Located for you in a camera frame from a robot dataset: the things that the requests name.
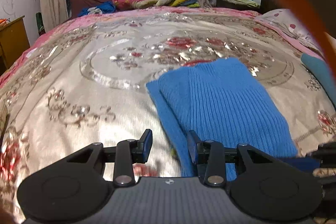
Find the blue knitted striped sweater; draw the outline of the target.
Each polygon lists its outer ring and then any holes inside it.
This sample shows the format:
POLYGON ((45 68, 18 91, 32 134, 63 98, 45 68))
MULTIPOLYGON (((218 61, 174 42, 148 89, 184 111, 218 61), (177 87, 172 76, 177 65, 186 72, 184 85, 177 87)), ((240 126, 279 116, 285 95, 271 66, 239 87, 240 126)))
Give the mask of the blue knitted striped sweater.
POLYGON ((314 120, 321 103, 318 92, 300 86, 269 94, 235 58, 181 67, 146 87, 185 177, 195 173, 189 131, 230 148, 246 142, 271 156, 294 157, 292 134, 314 120))

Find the blue clothes on sofa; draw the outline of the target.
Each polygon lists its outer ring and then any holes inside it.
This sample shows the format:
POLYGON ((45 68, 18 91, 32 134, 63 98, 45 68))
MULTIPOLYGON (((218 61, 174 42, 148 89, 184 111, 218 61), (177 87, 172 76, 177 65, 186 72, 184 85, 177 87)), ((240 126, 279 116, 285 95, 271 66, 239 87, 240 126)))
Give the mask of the blue clothes on sofa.
POLYGON ((91 15, 91 14, 111 14, 116 11, 116 6, 111 2, 104 2, 94 7, 84 8, 80 11, 78 14, 78 17, 84 16, 84 15, 91 15))

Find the yellow green folded clothes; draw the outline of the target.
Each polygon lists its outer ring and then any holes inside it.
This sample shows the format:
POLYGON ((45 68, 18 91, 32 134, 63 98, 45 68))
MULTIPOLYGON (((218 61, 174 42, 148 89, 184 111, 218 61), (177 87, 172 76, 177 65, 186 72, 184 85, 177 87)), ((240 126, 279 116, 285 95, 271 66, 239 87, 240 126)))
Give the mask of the yellow green folded clothes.
POLYGON ((171 7, 189 7, 189 8, 199 8, 200 4, 198 0, 172 0, 168 6, 171 7))

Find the floral silver pink bedspread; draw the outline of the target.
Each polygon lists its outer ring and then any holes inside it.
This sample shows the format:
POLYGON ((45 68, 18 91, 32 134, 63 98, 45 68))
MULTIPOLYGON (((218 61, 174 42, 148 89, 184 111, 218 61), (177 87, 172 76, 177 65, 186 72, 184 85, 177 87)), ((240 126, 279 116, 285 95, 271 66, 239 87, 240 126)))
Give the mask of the floral silver pink bedspread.
POLYGON ((91 144, 153 132, 145 170, 186 174, 146 84, 179 67, 235 57, 266 88, 299 155, 335 140, 335 108, 301 52, 252 11, 157 8, 87 15, 40 37, 1 77, 1 202, 25 220, 17 188, 91 144))

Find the teal folded cloth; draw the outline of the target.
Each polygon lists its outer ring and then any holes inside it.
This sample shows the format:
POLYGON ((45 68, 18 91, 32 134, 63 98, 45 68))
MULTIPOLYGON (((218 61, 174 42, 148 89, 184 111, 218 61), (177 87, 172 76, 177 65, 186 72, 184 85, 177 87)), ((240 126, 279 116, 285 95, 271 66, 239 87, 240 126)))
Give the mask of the teal folded cloth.
POLYGON ((327 64, 316 57, 303 53, 301 56, 303 65, 313 74, 325 90, 327 96, 335 107, 335 80, 327 64))

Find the pink spotted pillow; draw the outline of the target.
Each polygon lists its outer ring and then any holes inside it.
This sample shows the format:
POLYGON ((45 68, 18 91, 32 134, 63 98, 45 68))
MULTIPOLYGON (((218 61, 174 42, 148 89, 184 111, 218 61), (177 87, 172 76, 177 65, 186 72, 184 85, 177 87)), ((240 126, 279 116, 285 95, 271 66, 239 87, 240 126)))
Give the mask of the pink spotted pillow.
POLYGON ((297 40, 304 47, 322 56, 320 47, 306 27, 294 16, 290 9, 275 9, 256 17, 256 20, 278 28, 282 33, 297 40))

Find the light green folded sheets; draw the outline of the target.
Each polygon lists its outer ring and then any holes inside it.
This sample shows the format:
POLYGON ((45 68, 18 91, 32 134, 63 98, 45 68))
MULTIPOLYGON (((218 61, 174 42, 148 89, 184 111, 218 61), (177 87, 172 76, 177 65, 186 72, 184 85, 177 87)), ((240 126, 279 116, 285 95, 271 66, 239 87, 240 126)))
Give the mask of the light green folded sheets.
POLYGON ((244 5, 253 8, 259 7, 259 5, 253 0, 225 0, 225 1, 236 5, 244 5))

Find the wooden bedside cabinet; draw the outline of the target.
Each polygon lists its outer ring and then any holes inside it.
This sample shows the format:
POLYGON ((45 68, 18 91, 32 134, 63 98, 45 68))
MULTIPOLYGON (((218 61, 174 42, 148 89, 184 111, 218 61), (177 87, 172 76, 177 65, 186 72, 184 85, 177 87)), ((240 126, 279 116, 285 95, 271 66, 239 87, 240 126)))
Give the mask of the wooden bedside cabinet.
POLYGON ((26 34, 24 16, 1 26, 1 58, 6 69, 21 56, 21 54, 30 47, 26 34))

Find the orange toy on cabinet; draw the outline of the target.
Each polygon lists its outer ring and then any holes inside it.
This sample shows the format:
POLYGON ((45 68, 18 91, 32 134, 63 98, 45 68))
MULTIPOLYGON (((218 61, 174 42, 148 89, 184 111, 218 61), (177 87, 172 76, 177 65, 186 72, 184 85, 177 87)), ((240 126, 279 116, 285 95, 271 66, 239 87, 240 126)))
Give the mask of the orange toy on cabinet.
POLYGON ((10 23, 9 19, 0 19, 0 27, 3 27, 10 23))

